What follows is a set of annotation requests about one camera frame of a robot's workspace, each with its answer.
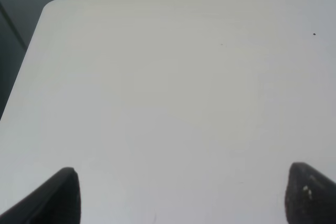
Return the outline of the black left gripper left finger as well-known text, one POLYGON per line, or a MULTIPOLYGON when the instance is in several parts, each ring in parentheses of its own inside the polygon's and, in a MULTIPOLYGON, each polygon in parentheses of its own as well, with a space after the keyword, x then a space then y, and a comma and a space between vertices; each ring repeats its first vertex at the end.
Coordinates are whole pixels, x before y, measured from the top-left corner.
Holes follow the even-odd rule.
POLYGON ((77 172, 64 167, 27 197, 1 214, 1 223, 80 223, 77 172))

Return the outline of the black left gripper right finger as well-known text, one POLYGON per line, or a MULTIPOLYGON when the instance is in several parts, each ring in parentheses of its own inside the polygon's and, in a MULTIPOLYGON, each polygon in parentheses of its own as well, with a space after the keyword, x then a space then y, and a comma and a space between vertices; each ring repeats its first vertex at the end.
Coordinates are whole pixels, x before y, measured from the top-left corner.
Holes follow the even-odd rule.
POLYGON ((303 163, 292 163, 285 193, 288 223, 335 223, 335 182, 303 163))

